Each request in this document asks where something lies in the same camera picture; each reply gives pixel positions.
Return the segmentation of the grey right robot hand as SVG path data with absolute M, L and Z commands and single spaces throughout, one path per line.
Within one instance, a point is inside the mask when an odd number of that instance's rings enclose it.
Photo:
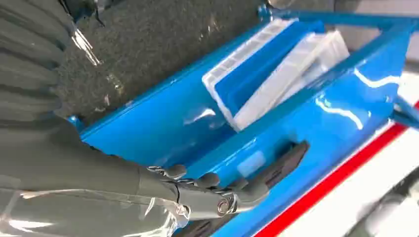
M 215 176 L 180 180 L 82 142 L 60 117 L 0 122 L 3 237 L 170 237 L 193 221 L 255 208 L 268 187 L 218 188 Z

